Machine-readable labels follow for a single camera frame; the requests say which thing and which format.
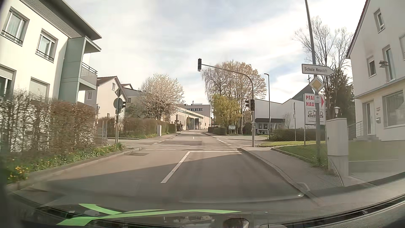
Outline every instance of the yellow diamond sign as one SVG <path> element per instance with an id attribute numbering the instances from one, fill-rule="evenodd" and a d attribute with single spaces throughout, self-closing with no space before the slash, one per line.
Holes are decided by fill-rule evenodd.
<path id="1" fill-rule="evenodd" d="M 319 92 L 324 86 L 325 84 L 322 82 L 321 79 L 319 79 L 318 77 L 314 78 L 309 85 L 313 88 L 313 90 L 315 90 L 316 92 Z"/>

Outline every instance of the green tree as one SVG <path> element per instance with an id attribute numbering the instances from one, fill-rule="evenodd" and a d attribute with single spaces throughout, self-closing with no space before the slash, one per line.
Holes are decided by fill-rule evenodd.
<path id="1" fill-rule="evenodd" d="M 215 94 L 211 97 L 211 104 L 216 123 L 227 129 L 241 117 L 239 104 L 232 98 Z"/>
<path id="2" fill-rule="evenodd" d="M 340 110 L 337 117 L 347 118 L 348 124 L 355 123 L 353 83 L 349 82 L 350 78 L 342 70 L 334 70 L 336 73 L 328 79 L 330 86 L 327 91 L 323 92 L 329 94 L 326 118 L 333 119 L 335 117 L 334 107 L 339 107 Z"/>

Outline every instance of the traffic light pole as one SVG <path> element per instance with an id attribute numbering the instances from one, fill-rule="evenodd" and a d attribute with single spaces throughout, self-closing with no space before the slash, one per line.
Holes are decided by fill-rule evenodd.
<path id="1" fill-rule="evenodd" d="M 217 68 L 217 69 L 220 69 L 220 70 L 229 71 L 229 72 L 233 72 L 233 73 L 237 73 L 237 74 L 246 76 L 247 78 L 249 78 L 249 81 L 250 81 L 250 83 L 252 84 L 252 99 L 254 100 L 253 81 L 252 81 L 252 79 L 251 79 L 248 75 L 246 75 L 246 74 L 244 74 L 244 73 L 241 73 L 241 72 L 237 72 L 237 71 L 233 71 L 233 70 L 221 68 L 221 67 L 214 67 L 214 66 L 202 64 L 202 63 L 201 63 L 201 59 L 198 60 L 198 64 L 199 64 L 199 65 L 202 65 L 202 66 Z M 255 134 L 255 119 L 254 119 L 254 111 L 252 111 L 252 147 L 254 147 L 254 134 Z"/>

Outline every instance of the window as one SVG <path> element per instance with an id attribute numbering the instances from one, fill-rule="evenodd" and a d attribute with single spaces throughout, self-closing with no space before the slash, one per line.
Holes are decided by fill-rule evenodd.
<path id="1" fill-rule="evenodd" d="M 395 68 L 394 68 L 394 62 L 393 62 L 393 56 L 392 56 L 392 51 L 391 48 L 388 46 L 384 49 L 384 60 L 388 62 L 388 67 L 386 67 L 386 73 L 387 73 L 387 81 L 392 81 L 395 79 Z"/>
<path id="2" fill-rule="evenodd" d="M 87 100 L 91 101 L 93 99 L 93 91 L 87 92 Z"/>
<path id="3" fill-rule="evenodd" d="M 405 124 L 405 103 L 403 91 L 383 97 L 384 126 L 390 127 Z"/>
<path id="4" fill-rule="evenodd" d="M 399 38 L 399 41 L 401 43 L 401 49 L 402 49 L 402 57 L 405 60 L 405 35 Z"/>
<path id="5" fill-rule="evenodd" d="M 48 85 L 35 79 L 31 79 L 28 91 L 33 100 L 41 101 L 48 98 Z"/>
<path id="6" fill-rule="evenodd" d="M 377 74 L 375 71 L 375 62 L 373 57 L 368 58 L 367 62 L 369 63 L 369 77 L 373 77 Z"/>
<path id="7" fill-rule="evenodd" d="M 0 67 L 0 96 L 7 96 L 11 92 L 13 71 Z"/>
<path id="8" fill-rule="evenodd" d="M 27 19 L 10 10 L 6 18 L 6 23 L 1 31 L 1 35 L 22 45 L 26 25 Z"/>
<path id="9" fill-rule="evenodd" d="M 382 31 L 382 30 L 385 28 L 385 25 L 384 25 L 384 20 L 382 19 L 382 15 L 381 15 L 381 11 L 380 11 L 380 10 L 377 10 L 377 11 L 374 13 L 374 18 L 375 18 L 375 22 L 376 22 L 376 24 L 377 24 L 377 30 L 378 30 L 378 32 Z"/>
<path id="10" fill-rule="evenodd" d="M 53 58 L 55 56 L 55 43 L 55 39 L 51 38 L 51 36 L 45 34 L 44 32 L 41 32 L 36 54 L 53 62 Z"/>

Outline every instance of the windshield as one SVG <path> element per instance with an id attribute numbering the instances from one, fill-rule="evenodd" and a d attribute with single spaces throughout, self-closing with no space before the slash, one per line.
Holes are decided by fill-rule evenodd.
<path id="1" fill-rule="evenodd" d="M 6 218 L 294 227 L 400 202 L 404 12 L 382 0 L 4 1 Z"/>

